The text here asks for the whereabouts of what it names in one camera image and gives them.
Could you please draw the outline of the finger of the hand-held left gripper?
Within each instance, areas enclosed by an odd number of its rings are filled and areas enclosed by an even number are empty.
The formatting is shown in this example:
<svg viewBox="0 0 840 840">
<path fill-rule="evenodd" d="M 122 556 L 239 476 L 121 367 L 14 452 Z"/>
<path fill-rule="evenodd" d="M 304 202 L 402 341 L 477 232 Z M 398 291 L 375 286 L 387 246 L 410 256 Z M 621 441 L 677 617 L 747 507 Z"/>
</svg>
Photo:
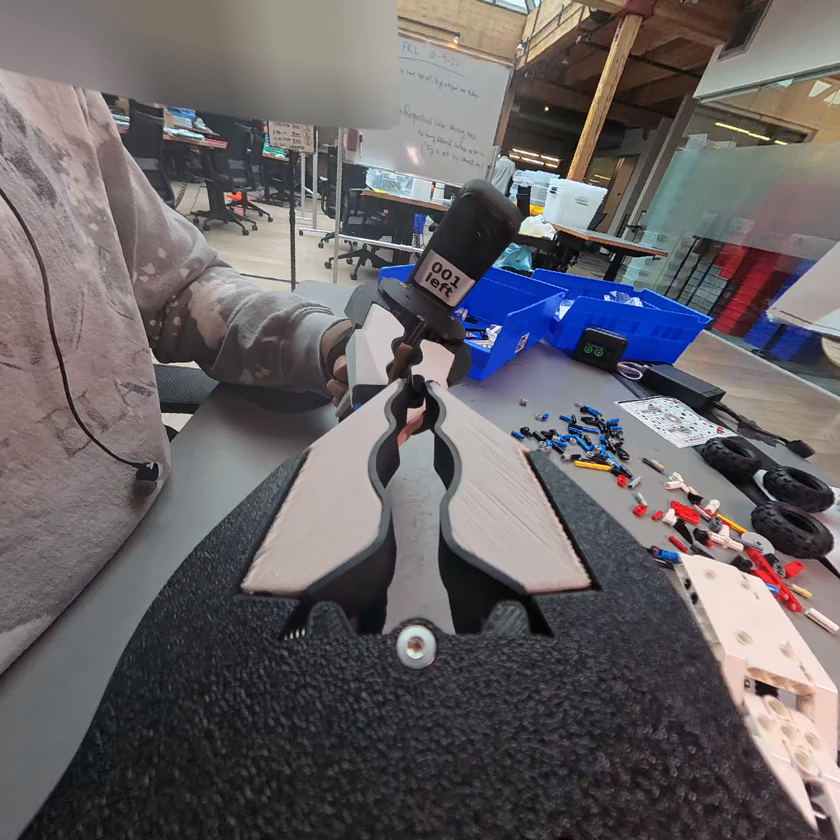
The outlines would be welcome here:
<svg viewBox="0 0 840 840">
<path fill-rule="evenodd" d="M 461 347 L 454 350 L 431 340 L 423 340 L 419 349 L 418 375 L 426 383 L 433 382 L 449 388 L 461 382 Z"/>
<path fill-rule="evenodd" d="M 403 337 L 403 326 L 386 309 L 372 305 L 346 347 L 351 405 L 363 405 L 390 383 L 393 343 Z"/>
</svg>

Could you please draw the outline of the wooden post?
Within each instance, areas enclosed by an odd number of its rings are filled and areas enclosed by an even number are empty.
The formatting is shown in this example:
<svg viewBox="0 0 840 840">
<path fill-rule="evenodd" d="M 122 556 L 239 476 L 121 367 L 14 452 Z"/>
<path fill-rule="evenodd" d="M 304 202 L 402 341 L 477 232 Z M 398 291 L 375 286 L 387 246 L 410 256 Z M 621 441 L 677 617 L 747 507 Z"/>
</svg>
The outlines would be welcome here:
<svg viewBox="0 0 840 840">
<path fill-rule="evenodd" d="M 568 180 L 582 182 L 589 171 L 618 83 L 643 21 L 642 15 L 627 13 L 616 28 L 581 136 L 570 162 L 566 175 Z"/>
</svg>

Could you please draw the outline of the white toy truck model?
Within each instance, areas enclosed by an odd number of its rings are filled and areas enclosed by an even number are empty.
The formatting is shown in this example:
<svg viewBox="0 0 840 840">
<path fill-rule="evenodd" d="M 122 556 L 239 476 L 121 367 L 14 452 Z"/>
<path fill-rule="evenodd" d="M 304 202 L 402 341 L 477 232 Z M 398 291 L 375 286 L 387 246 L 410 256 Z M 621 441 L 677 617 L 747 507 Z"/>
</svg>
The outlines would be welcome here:
<svg viewBox="0 0 840 840">
<path fill-rule="evenodd" d="M 804 818 L 839 838 L 838 691 L 768 584 L 679 556 L 681 593 L 755 746 Z"/>
</svg>

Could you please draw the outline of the large blue storage bin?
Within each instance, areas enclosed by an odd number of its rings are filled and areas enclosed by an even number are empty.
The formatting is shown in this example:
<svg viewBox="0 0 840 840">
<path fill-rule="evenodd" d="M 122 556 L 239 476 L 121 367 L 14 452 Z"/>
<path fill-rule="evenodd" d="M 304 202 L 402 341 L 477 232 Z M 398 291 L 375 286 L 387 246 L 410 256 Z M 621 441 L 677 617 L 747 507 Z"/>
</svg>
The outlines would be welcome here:
<svg viewBox="0 0 840 840">
<path fill-rule="evenodd" d="M 465 341 L 469 370 L 461 373 L 484 381 L 538 343 L 560 304 L 560 289 L 504 269 L 489 268 L 480 279 L 469 278 L 453 262 L 432 254 L 423 260 L 419 284 L 454 313 L 466 308 L 502 325 L 490 348 Z"/>
</svg>

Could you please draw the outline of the grey desk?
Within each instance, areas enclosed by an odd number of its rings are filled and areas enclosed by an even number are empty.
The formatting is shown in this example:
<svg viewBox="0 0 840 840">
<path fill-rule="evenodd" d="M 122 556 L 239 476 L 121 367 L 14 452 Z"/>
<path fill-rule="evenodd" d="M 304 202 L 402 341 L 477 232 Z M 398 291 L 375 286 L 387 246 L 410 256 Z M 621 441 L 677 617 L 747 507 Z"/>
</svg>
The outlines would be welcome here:
<svg viewBox="0 0 840 840">
<path fill-rule="evenodd" d="M 118 553 L 147 593 L 82 596 L 2 678 L 2 838 L 818 838 L 685 601 L 545 456 L 591 585 L 517 633 L 422 618 L 412 669 L 349 595 L 240 591 L 305 463 L 262 455 L 245 488 L 210 444 L 175 464 Z"/>
</svg>

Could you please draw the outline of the plain blue storage bin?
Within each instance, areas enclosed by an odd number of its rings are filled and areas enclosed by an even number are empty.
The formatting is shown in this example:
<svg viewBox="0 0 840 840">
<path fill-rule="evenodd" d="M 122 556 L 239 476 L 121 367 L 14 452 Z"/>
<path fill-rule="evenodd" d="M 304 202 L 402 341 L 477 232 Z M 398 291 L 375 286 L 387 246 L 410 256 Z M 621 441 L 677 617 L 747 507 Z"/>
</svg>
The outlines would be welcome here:
<svg viewBox="0 0 840 840">
<path fill-rule="evenodd" d="M 674 363 L 712 319 L 650 289 L 536 269 L 532 279 L 563 290 L 546 340 L 571 354 L 583 331 L 602 329 L 624 336 L 630 361 Z"/>
</svg>

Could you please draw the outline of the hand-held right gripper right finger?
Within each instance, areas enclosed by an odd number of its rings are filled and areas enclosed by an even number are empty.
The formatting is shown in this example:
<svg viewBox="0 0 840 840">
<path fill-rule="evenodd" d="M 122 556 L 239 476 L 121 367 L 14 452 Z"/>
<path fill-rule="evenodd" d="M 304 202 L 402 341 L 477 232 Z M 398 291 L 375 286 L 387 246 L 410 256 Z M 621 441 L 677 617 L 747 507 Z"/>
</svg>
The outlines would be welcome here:
<svg viewBox="0 0 840 840">
<path fill-rule="evenodd" d="M 440 526 L 456 557 L 520 595 L 590 589 L 592 580 L 531 467 L 529 451 L 435 382 L 434 468 Z"/>
</svg>

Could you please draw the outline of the building instruction booklet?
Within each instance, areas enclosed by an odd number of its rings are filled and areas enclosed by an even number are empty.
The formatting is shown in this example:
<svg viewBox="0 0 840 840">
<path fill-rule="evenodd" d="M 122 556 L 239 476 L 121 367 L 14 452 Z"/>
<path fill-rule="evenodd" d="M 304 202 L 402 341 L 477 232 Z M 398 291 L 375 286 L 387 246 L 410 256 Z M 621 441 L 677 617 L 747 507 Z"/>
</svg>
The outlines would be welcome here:
<svg viewBox="0 0 840 840">
<path fill-rule="evenodd" d="M 767 311 L 774 322 L 839 339 L 839 245 L 782 294 Z"/>
</svg>

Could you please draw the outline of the whiteboard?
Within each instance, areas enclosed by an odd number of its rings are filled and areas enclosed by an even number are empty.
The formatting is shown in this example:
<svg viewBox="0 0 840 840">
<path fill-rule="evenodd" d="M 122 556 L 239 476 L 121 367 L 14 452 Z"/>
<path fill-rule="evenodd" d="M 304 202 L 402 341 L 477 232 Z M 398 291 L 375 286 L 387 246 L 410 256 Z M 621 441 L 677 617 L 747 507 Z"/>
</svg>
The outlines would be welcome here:
<svg viewBox="0 0 840 840">
<path fill-rule="evenodd" d="M 353 163 L 462 185 L 486 178 L 511 66 L 398 37 L 397 121 L 359 129 Z"/>
</svg>

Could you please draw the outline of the wooden work table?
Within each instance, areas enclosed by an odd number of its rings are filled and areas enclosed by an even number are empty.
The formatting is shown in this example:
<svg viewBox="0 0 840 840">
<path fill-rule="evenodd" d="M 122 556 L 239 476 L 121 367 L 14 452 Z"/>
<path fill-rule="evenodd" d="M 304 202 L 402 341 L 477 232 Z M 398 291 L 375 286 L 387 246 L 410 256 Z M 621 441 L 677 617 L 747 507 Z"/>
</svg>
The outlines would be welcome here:
<svg viewBox="0 0 840 840">
<path fill-rule="evenodd" d="M 611 256 L 603 277 L 607 282 L 616 281 L 625 258 L 665 259 L 669 256 L 669 252 L 659 248 L 641 245 L 588 228 L 563 226 L 555 223 L 551 223 L 551 227 L 554 231 L 553 245 L 559 250 L 559 266 L 563 272 L 575 264 L 580 253 L 591 245 L 604 249 Z"/>
</svg>

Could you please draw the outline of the black rubber tyre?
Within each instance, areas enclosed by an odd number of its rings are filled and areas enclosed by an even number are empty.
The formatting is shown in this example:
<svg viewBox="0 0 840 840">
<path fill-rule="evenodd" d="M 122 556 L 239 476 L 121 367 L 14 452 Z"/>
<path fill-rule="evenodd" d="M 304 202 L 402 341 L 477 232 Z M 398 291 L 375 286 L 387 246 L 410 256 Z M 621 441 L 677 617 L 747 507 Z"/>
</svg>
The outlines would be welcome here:
<svg viewBox="0 0 840 840">
<path fill-rule="evenodd" d="M 776 466 L 764 473 L 762 483 L 770 497 L 807 513 L 825 512 L 835 504 L 834 489 L 802 469 Z"/>
<path fill-rule="evenodd" d="M 752 530 L 784 554 L 798 560 L 824 559 L 834 549 L 834 536 L 815 517 L 781 501 L 767 501 L 751 512 Z"/>
<path fill-rule="evenodd" d="M 700 456 L 730 481 L 750 480 L 762 468 L 759 452 L 741 437 L 714 437 L 700 448 Z"/>
</svg>

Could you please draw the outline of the person's left hand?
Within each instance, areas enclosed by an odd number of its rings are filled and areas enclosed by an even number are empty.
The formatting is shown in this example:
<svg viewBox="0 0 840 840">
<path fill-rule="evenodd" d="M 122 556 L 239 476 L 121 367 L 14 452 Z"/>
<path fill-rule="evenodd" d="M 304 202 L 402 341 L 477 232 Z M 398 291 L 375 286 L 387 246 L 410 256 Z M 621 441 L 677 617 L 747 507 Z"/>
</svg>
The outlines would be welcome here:
<svg viewBox="0 0 840 840">
<path fill-rule="evenodd" d="M 328 328 L 321 339 L 322 368 L 334 406 L 341 404 L 349 389 L 346 352 L 354 330 L 352 321 L 342 319 Z"/>
</svg>

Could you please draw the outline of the black stand pole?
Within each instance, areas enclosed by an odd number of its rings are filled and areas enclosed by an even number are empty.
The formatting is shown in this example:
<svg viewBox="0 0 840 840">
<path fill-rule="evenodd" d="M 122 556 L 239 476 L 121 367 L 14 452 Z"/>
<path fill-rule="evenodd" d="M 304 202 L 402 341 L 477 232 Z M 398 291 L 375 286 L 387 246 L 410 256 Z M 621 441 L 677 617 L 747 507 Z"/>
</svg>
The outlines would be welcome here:
<svg viewBox="0 0 840 840">
<path fill-rule="evenodd" d="M 288 214 L 289 214 L 289 253 L 290 253 L 290 289 L 295 291 L 297 288 L 297 199 L 294 189 L 294 173 L 298 165 L 299 151 L 291 142 L 286 146 L 287 156 L 290 167 L 290 186 L 288 189 Z"/>
</svg>

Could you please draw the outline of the black padded cushion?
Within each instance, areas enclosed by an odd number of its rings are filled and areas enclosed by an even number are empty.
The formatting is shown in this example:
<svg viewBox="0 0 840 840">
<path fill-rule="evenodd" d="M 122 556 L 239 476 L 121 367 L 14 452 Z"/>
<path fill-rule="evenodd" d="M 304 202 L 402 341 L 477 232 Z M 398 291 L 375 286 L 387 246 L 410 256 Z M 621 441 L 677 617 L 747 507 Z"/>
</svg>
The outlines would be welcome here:
<svg viewBox="0 0 840 840">
<path fill-rule="evenodd" d="M 255 385 L 220 383 L 216 391 L 240 398 L 276 413 L 306 413 L 326 406 L 334 408 L 330 395 L 315 392 L 290 392 Z"/>
</svg>

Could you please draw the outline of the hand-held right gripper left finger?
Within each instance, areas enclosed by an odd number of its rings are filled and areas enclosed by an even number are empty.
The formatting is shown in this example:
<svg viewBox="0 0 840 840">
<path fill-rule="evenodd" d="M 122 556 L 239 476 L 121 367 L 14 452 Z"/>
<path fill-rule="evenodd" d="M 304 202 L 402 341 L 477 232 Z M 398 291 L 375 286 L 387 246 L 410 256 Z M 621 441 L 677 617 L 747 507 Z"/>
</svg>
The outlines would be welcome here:
<svg viewBox="0 0 840 840">
<path fill-rule="evenodd" d="M 383 597 L 408 386 L 388 385 L 310 445 L 242 582 L 248 595 Z"/>
</svg>

